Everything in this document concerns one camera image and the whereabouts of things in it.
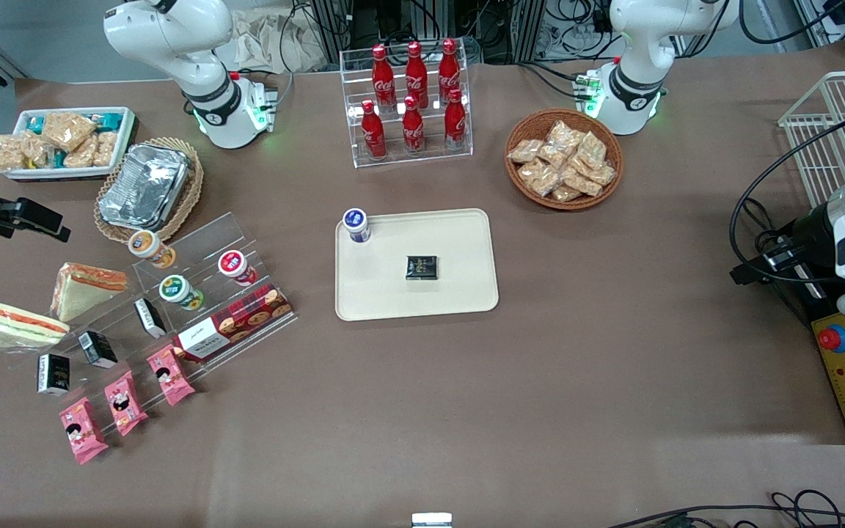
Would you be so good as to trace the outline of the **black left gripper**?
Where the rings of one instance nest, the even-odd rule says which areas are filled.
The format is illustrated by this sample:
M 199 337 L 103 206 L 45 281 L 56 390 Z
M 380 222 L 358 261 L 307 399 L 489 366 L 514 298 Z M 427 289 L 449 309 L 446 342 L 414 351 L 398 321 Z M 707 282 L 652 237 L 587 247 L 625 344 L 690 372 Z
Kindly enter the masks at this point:
M 833 225 L 826 203 L 811 208 L 794 220 L 794 245 L 777 245 L 764 253 L 768 266 L 794 266 L 798 277 L 818 283 L 838 283 L 835 272 Z M 751 264 L 738 264 L 731 269 L 731 280 L 737 285 L 784 282 L 783 277 L 765 273 Z

